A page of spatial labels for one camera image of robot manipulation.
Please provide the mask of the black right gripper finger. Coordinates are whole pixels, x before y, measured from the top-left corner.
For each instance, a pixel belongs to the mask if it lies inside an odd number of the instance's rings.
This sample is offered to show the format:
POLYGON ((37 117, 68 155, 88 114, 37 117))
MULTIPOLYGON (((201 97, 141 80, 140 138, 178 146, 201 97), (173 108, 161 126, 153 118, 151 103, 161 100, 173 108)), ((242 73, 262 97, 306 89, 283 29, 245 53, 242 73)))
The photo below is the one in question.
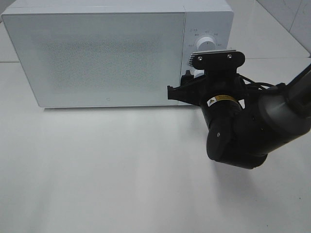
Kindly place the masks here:
POLYGON ((191 74, 190 70, 186 70, 185 74, 183 75, 184 80, 192 80, 194 76, 191 74))
POLYGON ((200 104, 202 95, 200 88, 205 85, 205 76, 188 79, 186 83, 179 87, 167 86, 167 98, 188 104, 200 104))

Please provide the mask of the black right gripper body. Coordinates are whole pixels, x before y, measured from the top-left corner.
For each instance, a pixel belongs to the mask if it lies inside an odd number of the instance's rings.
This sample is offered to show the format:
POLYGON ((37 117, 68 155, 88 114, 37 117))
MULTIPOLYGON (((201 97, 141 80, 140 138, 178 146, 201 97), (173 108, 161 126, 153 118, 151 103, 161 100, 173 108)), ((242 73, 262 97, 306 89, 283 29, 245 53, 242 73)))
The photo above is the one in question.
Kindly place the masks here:
POLYGON ((200 104, 211 107, 217 103, 230 103, 236 109, 242 109, 240 101, 244 99, 244 81, 235 71, 205 72, 205 85, 200 88, 202 95, 200 104))

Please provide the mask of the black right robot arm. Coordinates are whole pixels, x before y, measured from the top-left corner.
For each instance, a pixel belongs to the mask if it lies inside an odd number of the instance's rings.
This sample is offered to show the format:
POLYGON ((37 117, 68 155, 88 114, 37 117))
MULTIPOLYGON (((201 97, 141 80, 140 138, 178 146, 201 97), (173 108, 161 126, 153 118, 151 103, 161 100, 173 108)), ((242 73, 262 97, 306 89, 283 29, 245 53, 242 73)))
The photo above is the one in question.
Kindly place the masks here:
POLYGON ((189 71, 179 87, 168 86, 168 99, 199 106, 208 128, 209 159, 256 168, 268 154, 311 129, 311 69, 289 84, 255 83, 236 69, 189 71))

